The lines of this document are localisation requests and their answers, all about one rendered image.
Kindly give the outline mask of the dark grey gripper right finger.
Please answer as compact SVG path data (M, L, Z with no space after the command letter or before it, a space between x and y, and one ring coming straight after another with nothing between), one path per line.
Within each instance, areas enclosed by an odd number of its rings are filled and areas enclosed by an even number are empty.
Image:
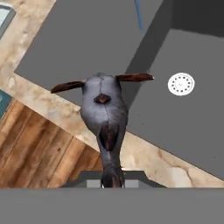
M124 171L125 188L165 188L164 185L148 179L144 171Z

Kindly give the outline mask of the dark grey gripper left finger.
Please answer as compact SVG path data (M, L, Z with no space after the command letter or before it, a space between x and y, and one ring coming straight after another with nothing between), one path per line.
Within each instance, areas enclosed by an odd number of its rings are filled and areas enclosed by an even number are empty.
M68 180L62 188L83 187L83 188L100 188L101 187L100 171L82 171L77 179Z

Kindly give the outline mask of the grey fish with brown fins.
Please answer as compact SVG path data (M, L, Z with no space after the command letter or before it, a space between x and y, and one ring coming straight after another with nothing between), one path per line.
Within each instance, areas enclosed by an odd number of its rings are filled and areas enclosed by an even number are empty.
M56 85L52 94L82 89L80 116L95 135L101 153L103 188L123 188L124 175L120 153L128 124L129 110L122 97L121 83L153 81L148 73L109 75L96 73L85 80Z

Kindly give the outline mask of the grey sink basin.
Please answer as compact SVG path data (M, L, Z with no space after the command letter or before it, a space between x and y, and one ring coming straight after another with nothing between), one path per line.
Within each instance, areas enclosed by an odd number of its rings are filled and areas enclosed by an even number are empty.
M45 89L105 74L125 82L129 132L224 180L224 0L56 0L16 73ZM190 74L194 90L168 80Z

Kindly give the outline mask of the white round sink drain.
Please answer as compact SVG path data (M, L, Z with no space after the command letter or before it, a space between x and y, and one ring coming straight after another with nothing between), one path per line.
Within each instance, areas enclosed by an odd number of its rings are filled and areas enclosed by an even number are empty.
M169 91L176 96L189 95L195 87L194 78L188 73L175 73L167 82Z

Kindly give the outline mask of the grey tray with pale inside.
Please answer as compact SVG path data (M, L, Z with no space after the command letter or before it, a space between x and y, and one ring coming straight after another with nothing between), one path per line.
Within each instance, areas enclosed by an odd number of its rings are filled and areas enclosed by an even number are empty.
M4 35L15 15L16 11L13 9L11 4L0 2L0 39Z

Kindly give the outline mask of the teal cupboard front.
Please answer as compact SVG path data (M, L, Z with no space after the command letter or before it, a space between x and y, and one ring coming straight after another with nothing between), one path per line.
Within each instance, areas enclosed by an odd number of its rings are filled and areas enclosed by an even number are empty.
M11 102L11 96L0 89L0 119Z

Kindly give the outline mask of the blue water stream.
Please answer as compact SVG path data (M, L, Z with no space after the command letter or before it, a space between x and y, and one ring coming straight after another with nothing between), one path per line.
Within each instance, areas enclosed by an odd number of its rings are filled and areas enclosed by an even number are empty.
M138 26L139 26L139 29L142 30L144 27L143 27L142 14L141 14L141 10L140 10L140 1L134 0L134 3L135 3L135 7L136 7L136 16L137 16Z

